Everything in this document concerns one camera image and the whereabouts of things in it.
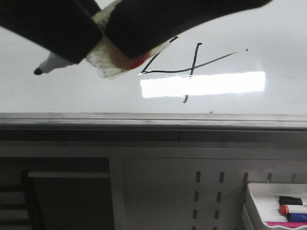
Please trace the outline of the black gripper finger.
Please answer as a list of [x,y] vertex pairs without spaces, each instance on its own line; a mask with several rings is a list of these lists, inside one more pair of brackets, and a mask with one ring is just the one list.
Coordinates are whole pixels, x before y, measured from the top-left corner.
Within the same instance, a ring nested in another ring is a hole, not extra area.
[[105,35],[127,57],[136,58],[199,24],[266,4],[267,0],[122,0],[110,15]]
[[80,63],[101,40],[94,0],[2,0],[0,25],[58,56]]

